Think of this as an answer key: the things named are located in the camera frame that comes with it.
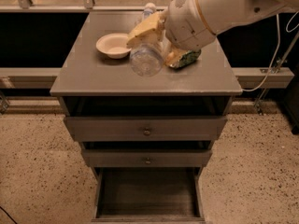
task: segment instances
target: terrazzo floor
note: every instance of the terrazzo floor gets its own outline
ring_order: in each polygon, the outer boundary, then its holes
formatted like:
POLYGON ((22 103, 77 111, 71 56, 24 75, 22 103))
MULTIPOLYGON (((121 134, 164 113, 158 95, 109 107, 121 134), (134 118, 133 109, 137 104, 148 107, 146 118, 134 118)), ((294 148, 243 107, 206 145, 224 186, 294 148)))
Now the terrazzo floor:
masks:
MULTIPOLYGON (((234 103, 199 180, 212 224, 299 223, 299 136, 271 104, 234 103)), ((18 224, 85 224, 96 180, 52 112, 0 116, 0 205, 18 224)), ((12 223, 0 211, 0 223, 12 223)))

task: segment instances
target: closed drawer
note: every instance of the closed drawer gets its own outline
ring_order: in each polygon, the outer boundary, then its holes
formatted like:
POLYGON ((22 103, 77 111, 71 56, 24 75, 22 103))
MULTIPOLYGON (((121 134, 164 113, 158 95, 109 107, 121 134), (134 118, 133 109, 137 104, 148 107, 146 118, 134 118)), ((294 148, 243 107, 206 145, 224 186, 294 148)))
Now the closed drawer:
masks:
POLYGON ((67 117, 64 123, 78 142, 216 140, 226 117, 67 117))
POLYGON ((102 151, 82 150, 82 156, 90 167, 204 167, 211 151, 102 151))

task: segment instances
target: wire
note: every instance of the wire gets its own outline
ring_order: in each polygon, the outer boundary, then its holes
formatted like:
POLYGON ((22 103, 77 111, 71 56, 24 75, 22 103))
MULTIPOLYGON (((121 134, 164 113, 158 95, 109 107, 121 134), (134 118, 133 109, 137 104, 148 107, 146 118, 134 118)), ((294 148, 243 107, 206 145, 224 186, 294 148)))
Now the wire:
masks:
POLYGON ((287 24, 287 27, 286 27, 287 33, 291 33, 291 32, 295 31, 299 27, 299 23, 298 23, 294 28, 292 28, 291 30, 289 30, 290 23, 292 22, 292 20, 296 17, 296 15, 298 13, 299 13, 299 11, 297 11, 295 14, 293 14, 293 16, 290 18, 290 20, 289 20, 289 22, 287 24))
POLYGON ((262 87, 262 85, 264 84, 264 82, 267 80, 267 78, 268 78, 268 76, 271 72, 271 68, 273 66, 273 61, 276 58, 276 56, 278 54, 279 47, 280 47, 280 25, 279 25, 279 15, 278 14, 277 14, 277 28, 278 28, 278 45, 277 45, 277 48, 276 48, 276 50, 274 52, 274 55, 272 57, 271 63, 269 64, 268 71, 267 71, 266 75, 264 76, 262 82, 256 88, 253 88, 253 89, 250 89, 250 90, 242 89, 243 91, 245 91, 245 92, 256 91, 256 90, 260 89, 262 87))
POLYGON ((11 215, 0 205, 0 209, 15 223, 18 224, 12 217, 11 215))

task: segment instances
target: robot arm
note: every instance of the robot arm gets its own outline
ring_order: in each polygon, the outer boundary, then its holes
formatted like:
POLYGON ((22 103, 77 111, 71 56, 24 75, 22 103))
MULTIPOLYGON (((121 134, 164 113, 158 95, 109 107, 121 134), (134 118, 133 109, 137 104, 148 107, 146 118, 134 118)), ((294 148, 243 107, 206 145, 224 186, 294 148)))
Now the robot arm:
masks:
POLYGON ((151 19, 150 29, 147 30, 148 20, 141 22, 142 32, 136 27, 129 35, 129 43, 134 44, 140 38, 138 34, 160 36, 165 29, 173 50, 165 59, 169 65, 178 61, 186 50, 198 51, 217 35, 276 15, 286 7, 299 10, 299 0, 173 0, 155 21, 151 19), (153 22, 157 22, 158 29, 152 30, 153 22))

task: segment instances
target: clear plastic bottle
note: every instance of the clear plastic bottle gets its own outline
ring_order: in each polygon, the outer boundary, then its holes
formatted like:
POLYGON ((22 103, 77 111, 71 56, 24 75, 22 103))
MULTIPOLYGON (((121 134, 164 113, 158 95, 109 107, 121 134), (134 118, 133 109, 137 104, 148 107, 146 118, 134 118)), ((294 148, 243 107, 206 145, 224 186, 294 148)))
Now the clear plastic bottle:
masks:
MULTIPOLYGON (((155 11, 155 5, 146 4, 142 14, 142 20, 146 19, 155 11)), ((131 50, 130 65, 134 72, 142 77, 152 77, 156 75, 162 69, 163 63, 161 42, 141 42, 131 50)))

